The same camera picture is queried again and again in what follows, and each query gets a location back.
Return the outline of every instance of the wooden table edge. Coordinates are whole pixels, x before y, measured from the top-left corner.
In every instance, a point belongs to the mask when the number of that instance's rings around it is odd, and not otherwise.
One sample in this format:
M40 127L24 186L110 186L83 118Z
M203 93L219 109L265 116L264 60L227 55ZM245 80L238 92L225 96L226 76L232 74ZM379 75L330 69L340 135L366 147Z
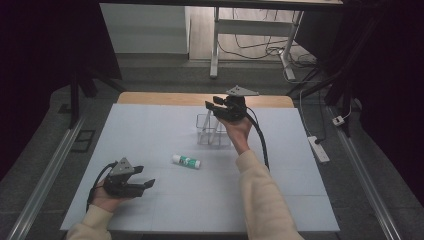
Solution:
M119 95L119 104L147 105L183 105L204 106L205 101L212 102L213 96L225 98L225 94L209 93L160 93L160 92L123 92ZM248 107L294 108L288 96L261 95L246 97Z

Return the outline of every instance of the white mat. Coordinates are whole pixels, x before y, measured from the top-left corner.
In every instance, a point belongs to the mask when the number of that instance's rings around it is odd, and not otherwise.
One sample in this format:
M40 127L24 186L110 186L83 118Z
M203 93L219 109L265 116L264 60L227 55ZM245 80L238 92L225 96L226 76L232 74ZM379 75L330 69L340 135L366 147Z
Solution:
M299 231L339 231L298 110L254 109L268 147L271 174L280 186ZM245 232L233 146L197 144L196 116L204 107L115 104L61 226L67 230L85 214L97 175L127 157L144 166L130 183L156 179L143 197L122 204L110 230L161 233ZM249 145L259 159L254 128ZM172 154L201 161L199 170L171 163Z

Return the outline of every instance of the beige sleeve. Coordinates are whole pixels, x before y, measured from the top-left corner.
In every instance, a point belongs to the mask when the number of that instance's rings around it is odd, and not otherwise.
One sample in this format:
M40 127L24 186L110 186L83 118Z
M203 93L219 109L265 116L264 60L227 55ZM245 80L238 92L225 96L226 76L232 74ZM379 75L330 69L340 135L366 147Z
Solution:
M255 153L244 152L236 164L249 239L303 239L280 189Z
M69 229L66 239L112 239L107 231L107 225L112 216L112 213L90 205L82 222Z

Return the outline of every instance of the wall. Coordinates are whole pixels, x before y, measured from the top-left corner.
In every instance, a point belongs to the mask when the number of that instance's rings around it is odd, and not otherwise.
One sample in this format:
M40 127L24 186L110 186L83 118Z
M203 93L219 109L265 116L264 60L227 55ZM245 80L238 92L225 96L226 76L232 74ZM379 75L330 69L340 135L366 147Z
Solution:
M189 52L189 7L100 4L116 53Z

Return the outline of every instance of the person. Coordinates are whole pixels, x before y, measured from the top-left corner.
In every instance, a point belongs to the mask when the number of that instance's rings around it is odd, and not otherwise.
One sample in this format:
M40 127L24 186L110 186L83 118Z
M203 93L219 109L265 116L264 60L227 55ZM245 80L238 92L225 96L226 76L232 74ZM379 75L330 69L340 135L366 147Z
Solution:
M238 122L219 121L239 154L236 165L249 239L303 239L278 185L248 145L250 121L247 118ZM111 239L107 224L118 205L126 200L112 198L103 188L97 188L84 220L68 231L67 239Z

